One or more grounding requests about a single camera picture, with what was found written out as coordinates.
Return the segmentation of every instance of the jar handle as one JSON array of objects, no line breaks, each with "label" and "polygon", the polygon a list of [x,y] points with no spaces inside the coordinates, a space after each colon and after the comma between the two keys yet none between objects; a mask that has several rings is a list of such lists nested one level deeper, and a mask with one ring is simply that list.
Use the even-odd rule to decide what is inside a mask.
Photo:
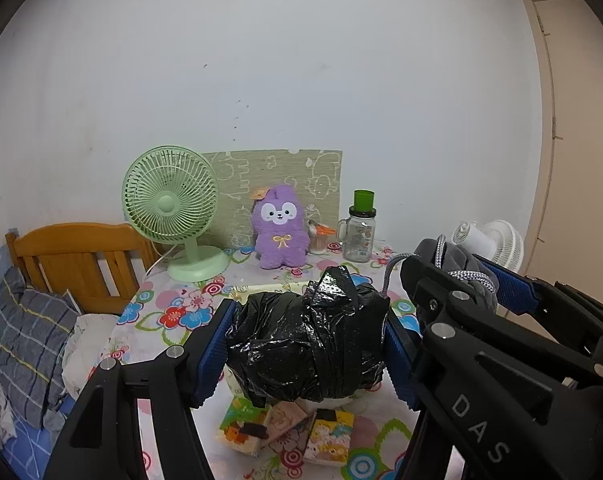
[{"label": "jar handle", "polygon": [[348,222],[347,219],[342,218],[337,222],[337,241],[343,244],[345,242],[345,226]]}]

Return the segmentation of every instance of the yellow bow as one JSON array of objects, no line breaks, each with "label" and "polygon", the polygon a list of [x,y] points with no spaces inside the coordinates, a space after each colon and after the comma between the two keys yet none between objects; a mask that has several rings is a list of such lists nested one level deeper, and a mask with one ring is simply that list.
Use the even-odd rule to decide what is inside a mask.
[{"label": "yellow bow", "polygon": [[288,247],[288,245],[286,245],[286,242],[290,241],[291,238],[293,238],[291,235],[273,236],[273,241],[274,242],[279,242],[279,245],[277,246],[277,248],[281,249],[282,246],[283,247]]}]

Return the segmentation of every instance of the blue gripper pad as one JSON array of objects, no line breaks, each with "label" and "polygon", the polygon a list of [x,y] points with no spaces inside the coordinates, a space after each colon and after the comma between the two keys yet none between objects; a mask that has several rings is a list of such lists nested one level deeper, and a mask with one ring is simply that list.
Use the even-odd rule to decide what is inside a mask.
[{"label": "blue gripper pad", "polygon": [[532,285],[521,276],[509,272],[482,258],[481,262],[492,270],[499,280],[497,300],[514,314],[532,314],[539,305]]},{"label": "blue gripper pad", "polygon": [[386,322],[383,352],[390,381],[395,387],[395,393],[408,404],[409,408],[414,409],[417,406],[417,396],[410,384],[412,364],[395,333],[395,329],[388,322]]},{"label": "blue gripper pad", "polygon": [[200,404],[203,404],[208,397],[214,394],[219,378],[224,371],[224,365],[228,360],[226,332],[230,328],[232,314],[235,312],[237,306],[238,303],[236,301],[233,301],[232,305],[229,306],[222,322],[220,322],[210,343],[208,343],[197,368],[197,387],[195,388],[194,397]]}]

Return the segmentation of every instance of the electric fan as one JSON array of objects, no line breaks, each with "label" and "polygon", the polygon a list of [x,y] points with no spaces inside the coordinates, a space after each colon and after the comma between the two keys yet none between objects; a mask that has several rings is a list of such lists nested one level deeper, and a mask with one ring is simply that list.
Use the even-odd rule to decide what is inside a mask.
[{"label": "electric fan", "polygon": [[143,236],[161,244],[184,244],[184,256],[168,263],[178,282],[201,282],[224,272],[229,257],[197,237],[213,221],[219,190],[203,156],[178,146],[160,146],[133,162],[122,186],[128,221]]},{"label": "electric fan", "polygon": [[517,272],[523,261],[521,235],[505,220],[493,220],[483,227],[475,222],[462,222],[453,234],[453,243],[470,253]]}]

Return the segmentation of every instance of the fan base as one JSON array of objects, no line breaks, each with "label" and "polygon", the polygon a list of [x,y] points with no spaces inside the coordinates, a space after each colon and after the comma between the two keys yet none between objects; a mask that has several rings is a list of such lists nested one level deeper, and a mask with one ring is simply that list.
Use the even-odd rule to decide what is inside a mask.
[{"label": "fan base", "polygon": [[226,270],[230,258],[221,249],[208,245],[197,248],[198,259],[194,262],[178,258],[168,264],[168,275],[176,282],[204,282]]}]

